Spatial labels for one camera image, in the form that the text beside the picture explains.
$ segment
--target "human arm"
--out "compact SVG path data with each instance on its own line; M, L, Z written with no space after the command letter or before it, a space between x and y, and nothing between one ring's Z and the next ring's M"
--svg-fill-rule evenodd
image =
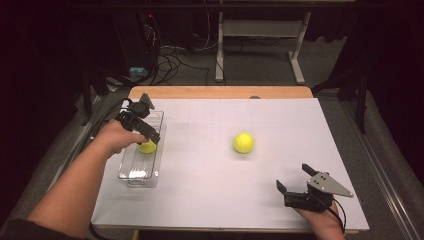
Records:
M303 209L293 208L311 225L318 240L344 240L344 234L340 227L339 220L330 211L312 212ZM333 201L331 209L338 214L337 206Z
M110 120L72 162L27 220L72 237L84 238L99 193L106 161L132 143L147 142L143 135Z

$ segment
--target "transparent box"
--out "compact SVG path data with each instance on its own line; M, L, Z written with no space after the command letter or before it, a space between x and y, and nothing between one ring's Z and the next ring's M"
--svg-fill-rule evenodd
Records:
M143 119L160 134L161 139L155 151L142 153L136 143L125 149L118 178L127 181L128 187L155 188L157 185L166 129L163 115L161 111L151 111L150 115Z

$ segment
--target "ball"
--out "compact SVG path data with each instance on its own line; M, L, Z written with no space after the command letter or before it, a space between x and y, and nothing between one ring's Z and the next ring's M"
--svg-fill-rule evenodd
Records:
M152 153L156 150L156 147L156 144L152 142L152 140L137 146L138 150L140 150L142 153Z
M253 137L248 133L240 133L234 138L233 146L239 153L248 153L253 148Z

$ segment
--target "black sleeve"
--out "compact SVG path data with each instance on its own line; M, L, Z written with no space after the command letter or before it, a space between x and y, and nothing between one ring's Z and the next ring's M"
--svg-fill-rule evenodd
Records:
M12 220L0 240L81 240L22 219Z

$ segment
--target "dark background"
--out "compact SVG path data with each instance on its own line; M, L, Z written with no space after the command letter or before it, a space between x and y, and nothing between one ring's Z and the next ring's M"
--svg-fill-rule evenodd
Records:
M394 2L396 8L384 12L314 13L305 40L324 36L331 42L349 36L332 75L343 73L358 59L366 63L368 89L402 154L423 182L418 166L424 154L424 39L420 26L424 19L416 8L418 0ZM187 48L194 44L193 33L207 34L204 14L153 14L160 30ZM263 16L249 14L251 18ZM282 17L267 14L267 18ZM211 22L217 22L216 13L211 14ZM211 25L212 33L216 27ZM2 153L6 153L0 160L3 224L55 136L75 114L74 100L82 92L86 67L96 64L127 75L128 59L111 14L75 13L64 8L62 1L0 1L0 31Z

